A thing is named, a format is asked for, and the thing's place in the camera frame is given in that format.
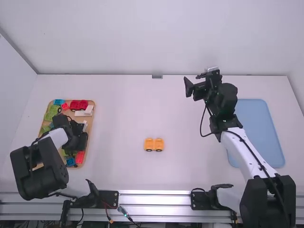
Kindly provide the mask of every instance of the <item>wire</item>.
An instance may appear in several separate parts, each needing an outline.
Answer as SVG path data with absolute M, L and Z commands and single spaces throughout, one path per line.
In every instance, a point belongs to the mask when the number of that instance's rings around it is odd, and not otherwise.
M 209 135 L 212 135 L 212 134 L 218 134 L 218 133 L 221 133 L 221 132 L 228 132 L 228 133 L 231 133 L 233 135 L 235 135 L 236 137 L 238 137 L 240 139 L 240 141 L 247 147 L 247 149 L 250 151 L 250 153 L 252 154 L 252 156 L 255 158 L 255 160 L 257 161 L 257 163 L 260 165 L 261 169 L 264 171 L 264 173 L 266 174 L 267 176 L 267 179 L 269 180 L 271 186 L 273 187 L 274 191 L 275 191 L 275 195 L 277 196 L 281 206 L 282 206 L 282 209 L 283 209 L 283 213 L 284 213 L 284 216 L 285 216 L 285 219 L 286 219 L 286 223 L 287 223 L 287 227 L 289 227 L 289 219 L 288 219 L 288 215 L 287 215 L 287 211 L 286 211 L 286 207 L 285 207 L 285 204 L 283 202 L 283 199 L 281 197 L 281 194 L 279 193 L 279 190 L 277 189 L 276 185 L 274 184 L 274 182 L 272 181 L 269 173 L 266 171 L 265 169 L 265 166 L 261 163 L 261 161 L 257 158 L 257 156 L 255 155 L 255 153 L 252 151 L 252 149 L 248 146 L 248 144 L 246 143 L 246 141 L 240 136 L 238 135 L 237 133 L 235 132 L 232 132 L 232 131 L 229 131 L 229 130 L 222 130 L 222 131 L 217 131 L 217 132 L 210 132 L 209 134 L 206 134 L 206 135 L 202 135 L 201 133 L 201 125 L 202 125 L 202 122 L 203 122 L 203 118 L 204 118 L 204 115 L 205 115 L 205 111 L 206 111 L 207 108 L 207 105 L 205 105 L 205 109 L 204 109 L 204 112 L 203 112 L 203 115 L 202 115 L 202 118 L 201 118 L 201 122 L 200 122 L 200 135 L 201 137 L 207 137 Z
M 132 218 L 130 218 L 130 217 L 129 217 L 128 219 L 129 219 L 129 221 L 130 221 L 130 222 L 132 222 L 132 223 L 133 223 L 133 225 L 137 226 L 138 228 L 140 227 L 140 226 L 139 226 L 137 223 L 135 223 L 135 222 L 133 221 L 133 219 L 132 219 Z
M 65 193 L 61 193 L 61 192 L 54 192 L 54 193 L 48 195 L 47 197 L 51 197 L 51 196 L 64 196 L 64 197 L 72 198 L 74 200 L 78 199 L 77 196 L 71 196 L 71 195 L 68 195 L 68 194 L 65 194 Z
M 201 137 L 203 137 L 203 138 L 205 138 L 205 137 L 207 137 L 207 136 L 213 134 L 212 132 L 209 133 L 209 134 L 206 134 L 206 135 L 203 135 L 203 134 L 201 133 L 201 126 L 202 126 L 202 123 L 203 123 L 203 119 L 204 119 L 204 115 L 205 115 L 206 109 L 207 109 L 207 105 L 205 105 L 205 109 L 204 109 L 203 115 L 202 115 L 202 117 L 201 117 L 200 125 L 199 125 L 199 133 L 200 133 Z
M 104 202 L 103 200 L 100 200 L 103 204 L 107 205 L 109 208 L 111 209 L 117 209 L 117 207 L 112 207 L 109 204 L 107 204 L 106 202 Z
M 82 221 L 82 219 L 84 218 L 84 209 L 83 208 L 81 208 L 81 213 L 82 213 L 82 216 L 81 216 L 81 219 L 77 222 L 77 226 L 78 226 L 78 224 Z
M 205 191 L 204 189 L 202 189 L 202 188 L 194 188 L 194 189 L 192 189 L 191 193 L 192 193 L 193 191 L 195 191 L 195 190 L 200 190 L 200 191 L 206 192 L 206 191 Z

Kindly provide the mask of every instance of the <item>wooden tray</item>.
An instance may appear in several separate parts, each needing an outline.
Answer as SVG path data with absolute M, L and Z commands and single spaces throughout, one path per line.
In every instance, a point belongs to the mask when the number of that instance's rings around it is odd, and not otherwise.
M 70 103 L 71 103 L 72 100 L 65 100 L 65 102 L 70 106 Z M 46 113 L 49 111 L 49 109 L 51 108 L 51 106 L 53 105 L 54 103 L 54 100 L 51 101 L 50 103 L 48 103 L 48 106 L 47 106 L 47 110 L 46 110 Z M 85 149 L 85 155 L 84 155 L 84 159 L 83 159 L 83 162 L 82 164 L 78 164 L 78 167 L 67 167 L 68 169 L 78 169 L 78 168 L 81 168 L 85 161 L 86 161 L 86 155 L 87 155 L 87 152 L 88 152 L 88 147 L 89 147 L 89 140 L 90 140 L 90 132 L 91 132 L 91 129 L 92 129 L 92 123 L 93 123 L 93 116 L 94 116 L 94 112 L 95 112 L 95 103 L 94 101 L 91 101 L 91 100 L 88 100 L 88 105 L 94 105 L 94 110 L 93 110 L 93 114 L 92 116 L 74 116 L 74 113 L 75 112 L 72 112 L 70 109 L 68 110 L 63 110 L 61 111 L 61 113 L 63 113 L 64 115 L 67 115 L 67 116 L 70 116 L 73 120 L 75 120 L 77 123 L 83 123 L 84 120 L 86 120 L 88 126 L 87 128 L 85 129 L 85 132 L 88 133 L 88 142 L 87 142 L 87 146 L 86 146 L 86 149 Z M 39 135 L 38 137 L 40 137 L 42 134 L 43 134 L 43 128 L 48 128 L 48 126 L 51 124 L 51 121 L 47 121 L 45 120 L 45 115 L 44 115 L 44 118 L 43 118 L 43 122 L 42 122 L 42 125 L 41 125 L 41 128 L 40 128 L 40 131 L 39 131 Z M 63 150 L 60 148 L 58 150 L 63 162 L 66 164 L 66 160 L 64 158 L 64 152 Z

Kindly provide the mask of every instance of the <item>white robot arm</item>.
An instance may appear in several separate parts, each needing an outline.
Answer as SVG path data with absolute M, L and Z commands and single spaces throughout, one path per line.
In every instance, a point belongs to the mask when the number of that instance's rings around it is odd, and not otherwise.
M 208 200 L 201 202 L 210 203 L 213 209 L 224 207 L 240 213 L 244 227 L 293 227 L 295 182 L 288 175 L 280 176 L 246 136 L 243 125 L 234 114 L 238 89 L 232 84 L 222 83 L 222 75 L 217 67 L 196 78 L 206 80 L 193 84 L 184 77 L 184 83 L 186 97 L 193 95 L 194 101 L 204 100 L 205 111 L 207 109 L 210 114 L 211 133 L 201 136 L 216 136 L 237 160 L 247 183 L 242 191 L 235 190 L 231 184 L 211 186 L 211 190 L 204 193 Z M 191 202 L 195 201 L 193 195 L 196 194 L 191 194 Z

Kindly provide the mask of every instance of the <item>white table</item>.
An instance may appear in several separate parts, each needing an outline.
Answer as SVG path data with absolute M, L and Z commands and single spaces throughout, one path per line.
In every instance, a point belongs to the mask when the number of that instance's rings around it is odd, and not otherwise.
M 195 82 L 195 76 L 187 77 Z M 285 166 L 278 169 L 278 172 L 290 175 L 297 184 L 298 195 L 302 195 L 304 118 L 287 77 L 223 76 L 223 82 L 237 86 L 239 98 L 261 98 L 267 102 L 286 160 Z M 126 205 L 130 206 L 129 213 L 133 212 L 134 220 L 173 221 L 178 219 L 173 215 L 180 215 L 179 219 L 184 218 L 186 221 L 210 222 L 205 213 L 215 215 L 222 212 L 203 213 L 194 212 L 190 207 L 183 208 L 183 205 L 189 205 L 189 190 L 195 187 L 208 190 L 211 185 L 219 183 L 245 185 L 239 169 L 229 164 L 226 151 L 216 138 L 200 137 L 199 124 L 204 104 L 185 97 L 183 76 L 152 79 L 151 75 L 40 75 L 16 131 L 12 150 L 29 145 L 36 138 L 47 104 L 56 98 L 90 99 L 96 103 L 85 165 L 81 169 L 69 171 L 70 181 L 65 192 L 78 195 L 88 193 L 84 181 L 88 178 L 99 189 L 125 192 L 126 195 L 122 195 L 121 200 L 129 200 Z M 208 118 L 203 124 L 203 132 L 210 132 Z M 144 151 L 143 141 L 147 137 L 163 138 L 165 150 Z M 1 181 L 5 185 L 1 185 L 1 191 L 16 192 L 8 154 L 3 159 L 2 166 Z M 181 206 L 177 213 L 177 207 L 170 206 L 172 200 L 145 201 L 142 197 L 138 198 L 142 193 L 156 194 L 155 197 L 159 197 L 159 193 L 162 197 L 182 195 L 185 198 L 184 201 L 177 200 Z M 304 206 L 301 199 L 297 203 Z M 22 201 L 18 194 L 13 193 L 9 197 L 6 193 L 2 194 L 2 200 L 8 203 Z M 62 199 L 51 198 L 39 202 L 58 204 Z M 156 204 L 167 205 L 169 208 L 147 207 L 143 210 L 143 207 L 136 207 L 138 204 L 145 205 L 145 202 L 159 202 Z M 59 218 L 61 204 L 56 205 L 56 209 L 46 205 L 44 207 L 36 207 L 31 214 L 41 219 L 44 218 L 41 214 L 46 211 L 52 213 L 59 208 L 54 214 Z M 102 211 L 89 210 L 90 215 L 85 215 L 85 219 L 106 220 L 106 217 L 100 217 Z M 10 212 L 22 214 L 20 208 L 12 207 Z M 297 215 L 299 212 L 303 216 L 298 217 L 304 217 L 304 210 L 298 209 Z M 71 219 L 79 219 L 77 209 Z

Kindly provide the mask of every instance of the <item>black cable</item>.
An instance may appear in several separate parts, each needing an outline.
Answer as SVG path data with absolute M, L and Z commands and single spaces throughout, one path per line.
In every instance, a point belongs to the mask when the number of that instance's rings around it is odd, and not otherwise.
M 209 136 L 209 135 L 211 135 L 211 134 L 213 134 L 212 132 L 211 133 L 209 133 L 209 134 L 206 134 L 206 135 L 203 135 L 202 133 L 201 133 L 201 126 L 202 126 L 202 123 L 203 123 L 203 119 L 204 119 L 204 115 L 205 115 L 205 112 L 206 112 L 206 109 L 207 109 L 207 105 L 205 105 L 205 109 L 204 109 L 204 112 L 203 112 L 203 116 L 201 117 L 201 121 L 200 121 L 200 125 L 199 125 L 199 133 L 200 133 L 200 135 L 201 135 L 201 137 L 207 137 L 207 136 Z
M 195 191 L 195 190 L 200 190 L 200 191 L 206 192 L 206 191 L 205 191 L 204 189 L 202 189 L 202 188 L 194 188 L 194 189 L 192 189 L 191 194 L 192 194 L 192 192 Z
M 61 193 L 61 192 L 54 192 L 54 193 L 48 195 L 47 197 L 51 197 L 51 196 L 64 196 L 64 197 L 72 198 L 74 200 L 78 199 L 77 196 L 71 196 L 71 195 L 68 195 L 68 194 L 65 194 L 65 193 Z
M 84 218 L 84 209 L 81 208 L 81 213 L 82 213 L 82 216 L 81 216 L 81 219 L 77 222 L 77 225 L 82 221 L 82 219 Z
M 140 227 L 139 225 L 137 225 L 137 224 L 133 221 L 133 219 L 132 219 L 131 217 L 129 217 L 128 220 L 129 220 L 130 222 L 132 222 L 132 223 L 133 223 L 135 226 L 137 226 L 138 228 Z

